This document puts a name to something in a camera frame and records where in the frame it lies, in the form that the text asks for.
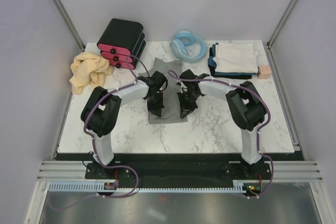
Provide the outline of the grey t shirt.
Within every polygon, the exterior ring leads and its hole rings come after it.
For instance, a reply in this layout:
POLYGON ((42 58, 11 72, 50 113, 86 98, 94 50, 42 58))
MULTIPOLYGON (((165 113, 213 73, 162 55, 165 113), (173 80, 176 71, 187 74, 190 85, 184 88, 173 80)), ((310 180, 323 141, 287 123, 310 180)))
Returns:
POLYGON ((168 80, 166 90, 163 91, 163 105, 162 116, 158 117, 149 113, 149 124, 172 124, 172 123, 186 123, 188 118, 180 117, 180 103, 177 93, 181 88, 177 85, 177 81, 168 75, 168 71, 173 70, 177 74, 182 73, 182 61, 174 60, 171 62, 164 62, 162 59, 155 58, 152 69, 149 71, 152 75, 155 71, 163 73, 168 80))

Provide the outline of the light blue headphones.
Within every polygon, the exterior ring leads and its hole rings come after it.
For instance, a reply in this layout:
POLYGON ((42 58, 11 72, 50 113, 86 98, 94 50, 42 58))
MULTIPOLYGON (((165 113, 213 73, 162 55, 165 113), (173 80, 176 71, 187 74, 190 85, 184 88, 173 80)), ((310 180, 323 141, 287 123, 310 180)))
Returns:
POLYGON ((193 34, 188 30, 177 32, 174 39, 170 42, 170 50, 173 55, 182 61, 188 63, 197 63, 203 59, 206 54, 206 43, 198 35, 193 34), (188 47, 198 44, 200 52, 196 56, 191 56, 188 52, 188 47))

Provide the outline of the black pink drawer box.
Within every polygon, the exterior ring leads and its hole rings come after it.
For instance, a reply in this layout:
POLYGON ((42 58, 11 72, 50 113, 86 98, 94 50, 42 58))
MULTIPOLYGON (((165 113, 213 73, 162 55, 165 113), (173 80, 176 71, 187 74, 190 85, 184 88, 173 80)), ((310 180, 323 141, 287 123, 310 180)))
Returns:
POLYGON ((146 46, 139 22, 113 18, 97 42, 100 54, 116 68, 135 69, 146 46))

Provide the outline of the yellow t shirt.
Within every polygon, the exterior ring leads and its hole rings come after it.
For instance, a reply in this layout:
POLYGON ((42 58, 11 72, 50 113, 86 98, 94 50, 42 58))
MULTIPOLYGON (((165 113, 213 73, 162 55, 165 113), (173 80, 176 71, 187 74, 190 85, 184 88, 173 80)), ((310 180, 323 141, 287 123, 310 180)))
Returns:
POLYGON ((103 86, 106 76, 113 73, 110 62, 93 52, 82 52, 75 56, 70 69, 73 76, 69 82, 73 94, 82 94, 89 85, 93 88, 103 86))

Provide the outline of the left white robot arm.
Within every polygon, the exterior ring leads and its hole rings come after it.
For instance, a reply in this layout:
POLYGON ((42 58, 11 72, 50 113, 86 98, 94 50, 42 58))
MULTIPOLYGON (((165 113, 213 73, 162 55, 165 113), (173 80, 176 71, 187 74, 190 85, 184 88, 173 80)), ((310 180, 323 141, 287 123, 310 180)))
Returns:
POLYGON ((114 90, 94 88, 80 116, 83 130, 91 136, 93 146, 93 161, 87 165, 87 176, 111 178, 115 170, 134 171, 129 166, 111 163, 114 159, 111 132, 120 108, 134 100, 144 99, 148 112, 160 118, 164 108, 163 91, 167 85, 165 75, 156 71, 149 77, 136 77, 133 83, 114 90))

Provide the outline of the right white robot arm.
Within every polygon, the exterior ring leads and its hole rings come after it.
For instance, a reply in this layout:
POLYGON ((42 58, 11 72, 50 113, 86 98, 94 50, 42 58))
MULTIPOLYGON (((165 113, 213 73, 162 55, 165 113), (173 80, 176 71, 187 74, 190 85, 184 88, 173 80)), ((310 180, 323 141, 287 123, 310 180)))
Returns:
POLYGON ((232 119, 241 131, 240 172, 245 178, 254 178, 264 164, 260 127, 268 113, 255 86, 250 81, 231 85, 205 73, 197 76, 191 70, 184 71, 179 80, 181 91, 177 95, 182 119, 198 108, 196 101, 200 96, 210 95, 227 102, 232 119))

